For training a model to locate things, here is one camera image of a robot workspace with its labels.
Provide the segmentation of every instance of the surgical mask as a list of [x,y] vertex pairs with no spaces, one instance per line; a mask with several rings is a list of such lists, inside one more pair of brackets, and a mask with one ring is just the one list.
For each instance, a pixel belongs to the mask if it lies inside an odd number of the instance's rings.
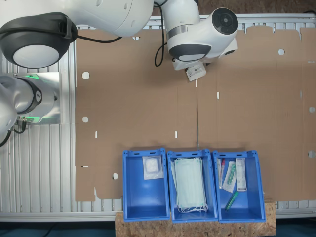
[[202,160],[178,158],[175,161],[175,176],[179,212],[207,211]]

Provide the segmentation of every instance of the blue crate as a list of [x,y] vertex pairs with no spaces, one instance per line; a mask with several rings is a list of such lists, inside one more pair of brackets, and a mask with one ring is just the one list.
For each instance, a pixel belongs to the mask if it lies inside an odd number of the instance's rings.
[[[208,205],[207,212],[191,212],[181,213],[178,211],[176,205],[176,189],[172,177],[171,162],[177,158],[195,158],[201,157],[203,160],[203,180],[205,188],[206,202]],[[188,222],[209,222],[218,221],[217,204],[214,187],[214,176],[211,161],[211,152],[209,150],[196,151],[196,152],[168,152],[168,175],[169,175],[169,191],[170,191],[170,206],[172,223],[188,223]]]
[[[144,179],[143,157],[161,156],[163,179]],[[169,220],[166,154],[152,151],[123,152],[124,221]]]
[[[245,158],[245,175],[247,191],[239,192],[238,197],[228,212],[225,211],[226,204],[233,195],[232,193],[219,188],[219,178],[217,170],[217,159],[225,159],[225,169],[223,179],[226,177],[230,161],[236,158]],[[245,222],[265,222],[265,206],[261,184],[261,173],[258,154],[256,151],[249,152],[212,152],[213,169],[216,181],[216,196],[218,205],[218,217],[220,223],[245,223]]]

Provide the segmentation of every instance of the black cable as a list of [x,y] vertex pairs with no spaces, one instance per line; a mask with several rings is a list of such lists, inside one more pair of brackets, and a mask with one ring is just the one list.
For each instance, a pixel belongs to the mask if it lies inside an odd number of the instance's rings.
[[314,15],[316,15],[316,11],[313,11],[313,10],[304,11],[303,13],[313,13]]
[[[0,31],[0,35],[1,34],[5,34],[5,33],[20,32],[20,31],[33,31],[33,32],[40,32],[40,33],[56,34],[56,35],[61,35],[61,36],[65,36],[66,35],[65,32],[50,31],[50,30],[28,28],[28,27],[17,27],[17,28],[6,29],[6,30],[3,30],[3,31]],[[78,34],[75,34],[74,36],[76,38],[79,38],[79,39],[88,40],[88,41],[92,41],[92,42],[96,42],[96,43],[113,43],[113,42],[118,41],[118,40],[120,40],[122,38],[122,37],[118,37],[118,38],[112,39],[112,40],[98,40],[98,39],[91,39],[91,38],[84,37],[84,36],[79,36]]]
[[8,131],[8,134],[6,135],[4,141],[0,143],[0,148],[3,147],[5,143],[7,143],[7,141],[10,138],[10,136],[11,136],[11,131]]
[[47,231],[47,233],[43,235],[43,237],[47,237],[47,236],[50,234],[50,232],[55,228],[56,225],[57,225],[57,223],[55,223],[54,225],[52,225],[52,226],[50,227],[50,229]]
[[166,2],[168,2],[168,0],[164,1],[163,4],[161,4],[160,6],[163,6]]
[[96,42],[96,43],[113,43],[116,42],[118,40],[120,40],[122,37],[117,37],[116,39],[112,39],[112,40],[98,40],[98,39],[91,39],[88,37],[84,37],[84,36],[78,36],[77,38],[82,39],[82,40],[88,40],[88,41],[92,41],[92,42]]
[[[158,49],[157,53],[156,53],[156,56],[155,56],[155,66],[156,67],[159,67],[162,62],[163,62],[163,57],[164,57],[164,46],[167,44],[164,42],[164,30],[163,30],[163,14],[162,14],[162,8],[161,6],[164,5],[168,0],[166,0],[163,4],[159,5],[158,3],[154,2],[154,4],[159,7],[159,10],[160,10],[160,14],[161,14],[161,30],[162,30],[162,46]],[[162,53],[161,53],[161,61],[159,64],[157,64],[157,55],[160,51],[160,49],[162,48]]]
[[25,132],[26,130],[26,122],[23,121],[22,122],[22,131],[17,131],[17,130],[14,130],[15,133],[18,133],[18,134],[22,134],[23,132]]

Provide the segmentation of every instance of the brown cardboard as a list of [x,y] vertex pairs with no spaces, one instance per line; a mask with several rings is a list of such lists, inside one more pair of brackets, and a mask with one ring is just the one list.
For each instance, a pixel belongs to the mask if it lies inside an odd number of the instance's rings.
[[[98,30],[79,34],[114,38]],[[196,84],[173,70],[166,50],[165,61],[155,67],[160,30],[136,36],[111,44],[77,40],[76,201],[95,201],[94,188],[100,199],[121,198],[124,150],[197,149]]]
[[[159,30],[112,44],[79,39],[76,200],[94,201],[94,188],[99,198],[121,197],[123,150],[195,150],[197,115],[200,149],[257,150],[266,195],[316,199],[316,159],[308,157],[316,151],[316,113],[309,112],[316,107],[316,29],[301,33],[302,41],[296,30],[273,33],[259,26],[238,32],[238,51],[206,68],[198,94],[183,70],[173,70],[166,51],[168,60],[154,66]],[[97,30],[80,34],[114,38]],[[81,77],[85,71],[88,80]]]
[[240,31],[238,51],[197,83],[200,148],[257,150],[263,190],[277,201],[316,198],[316,30],[301,33]]

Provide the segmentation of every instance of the green pen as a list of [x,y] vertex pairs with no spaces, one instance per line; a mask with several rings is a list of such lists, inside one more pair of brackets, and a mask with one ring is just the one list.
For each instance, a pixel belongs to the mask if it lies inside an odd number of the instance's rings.
[[225,211],[228,211],[231,208],[231,206],[233,205],[233,203],[237,197],[238,197],[238,191],[235,191],[234,194],[232,195],[231,199],[229,199],[229,201],[225,207]]

